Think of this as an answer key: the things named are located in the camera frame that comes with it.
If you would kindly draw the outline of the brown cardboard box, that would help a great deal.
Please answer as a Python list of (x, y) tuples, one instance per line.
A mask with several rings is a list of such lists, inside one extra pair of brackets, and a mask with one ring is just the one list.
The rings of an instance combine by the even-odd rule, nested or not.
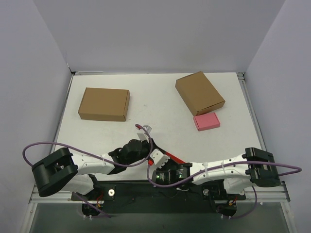
[(129, 90), (87, 87), (78, 114), (83, 120), (125, 122), (129, 101)]
[(175, 88), (193, 116), (215, 111), (225, 104), (224, 98), (201, 71), (177, 79)]

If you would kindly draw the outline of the red paper box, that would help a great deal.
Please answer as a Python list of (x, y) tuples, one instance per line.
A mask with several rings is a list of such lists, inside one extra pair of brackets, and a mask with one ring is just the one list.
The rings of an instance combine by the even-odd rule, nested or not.
[(179, 159), (178, 157), (170, 154), (169, 152), (165, 152), (165, 155), (167, 155), (172, 161), (174, 161), (176, 164), (185, 164), (183, 160)]

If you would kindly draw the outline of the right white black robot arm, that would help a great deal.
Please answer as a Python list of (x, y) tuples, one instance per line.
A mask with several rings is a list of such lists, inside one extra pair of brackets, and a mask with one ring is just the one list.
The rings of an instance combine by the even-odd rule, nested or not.
[(257, 148), (246, 148), (236, 157), (203, 163), (176, 163), (169, 160), (163, 168), (153, 171), (152, 182), (187, 189), (191, 185), (203, 185), (220, 181), (228, 194), (240, 194), (252, 185), (276, 187), (281, 185), (277, 168), (271, 153)]

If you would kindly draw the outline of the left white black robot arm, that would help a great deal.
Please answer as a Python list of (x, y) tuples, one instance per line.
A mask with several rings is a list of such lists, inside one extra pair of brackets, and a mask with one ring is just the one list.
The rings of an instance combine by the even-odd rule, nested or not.
[(34, 164), (32, 172), (41, 197), (63, 190), (93, 200), (102, 191), (95, 174), (118, 174), (144, 161), (161, 168), (168, 160), (166, 152), (153, 141), (132, 139), (122, 148), (94, 157), (80, 152), (73, 154), (63, 147)]

